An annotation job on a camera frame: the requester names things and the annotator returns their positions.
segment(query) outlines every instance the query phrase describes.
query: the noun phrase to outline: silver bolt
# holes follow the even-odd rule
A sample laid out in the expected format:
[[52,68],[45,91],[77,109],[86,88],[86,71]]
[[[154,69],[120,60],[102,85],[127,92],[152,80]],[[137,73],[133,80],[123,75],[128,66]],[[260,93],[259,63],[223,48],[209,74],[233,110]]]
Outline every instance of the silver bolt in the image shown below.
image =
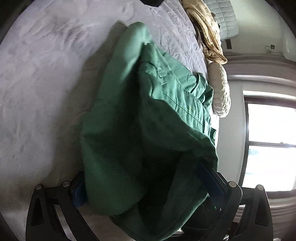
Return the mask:
[[63,182],[63,187],[66,188],[70,185],[70,182],[69,181],[64,181]]
[[42,185],[41,185],[41,184],[38,184],[38,185],[35,187],[36,190],[40,190],[41,188],[42,188]]
[[235,188],[237,186],[237,184],[233,181],[229,182],[229,186],[231,186],[232,188]]
[[263,191],[264,190],[264,187],[262,185],[257,185],[257,188],[260,190],[260,191]]

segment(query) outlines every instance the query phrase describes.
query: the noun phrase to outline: window pane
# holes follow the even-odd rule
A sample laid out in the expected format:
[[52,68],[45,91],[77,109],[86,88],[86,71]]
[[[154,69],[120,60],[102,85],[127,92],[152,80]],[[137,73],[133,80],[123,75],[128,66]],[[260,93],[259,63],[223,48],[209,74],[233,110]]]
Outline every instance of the window pane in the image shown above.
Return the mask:
[[248,104],[249,141],[296,145],[296,110],[288,107]]
[[250,146],[243,187],[289,191],[296,178],[296,148]]

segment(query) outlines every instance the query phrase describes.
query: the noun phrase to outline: wall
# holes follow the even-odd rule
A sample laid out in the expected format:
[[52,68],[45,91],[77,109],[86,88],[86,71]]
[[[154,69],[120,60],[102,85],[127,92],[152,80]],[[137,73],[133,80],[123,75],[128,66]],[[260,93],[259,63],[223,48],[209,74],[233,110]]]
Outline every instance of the wall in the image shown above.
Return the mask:
[[245,145],[245,110],[243,90],[296,96],[296,88],[259,81],[229,80],[231,108],[220,119],[217,154],[218,170],[228,181],[239,181]]
[[231,39],[232,50],[225,42],[223,51],[237,53],[264,53],[265,46],[275,45],[275,52],[282,52],[280,15],[265,0],[231,0],[239,35]]

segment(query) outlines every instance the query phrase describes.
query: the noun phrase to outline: white quilted cushion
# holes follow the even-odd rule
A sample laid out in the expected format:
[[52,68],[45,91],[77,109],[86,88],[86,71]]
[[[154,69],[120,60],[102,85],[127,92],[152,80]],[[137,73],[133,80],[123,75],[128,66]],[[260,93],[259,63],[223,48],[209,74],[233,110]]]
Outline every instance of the white quilted cushion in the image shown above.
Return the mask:
[[233,38],[239,34],[237,18],[230,0],[203,0],[220,25],[221,41]]
[[208,67],[209,85],[214,89],[212,108],[220,118],[228,115],[230,110],[230,89],[227,74],[223,66],[212,62]]

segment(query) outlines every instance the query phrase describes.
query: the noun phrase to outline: green jacket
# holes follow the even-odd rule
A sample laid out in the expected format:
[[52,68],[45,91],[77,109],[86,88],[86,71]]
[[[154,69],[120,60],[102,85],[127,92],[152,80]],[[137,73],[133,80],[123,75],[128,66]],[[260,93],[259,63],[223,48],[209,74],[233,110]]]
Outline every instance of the green jacket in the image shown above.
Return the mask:
[[196,174],[217,170],[209,110],[213,89],[130,25],[83,121],[81,145],[92,208],[135,240],[164,240],[205,200]]

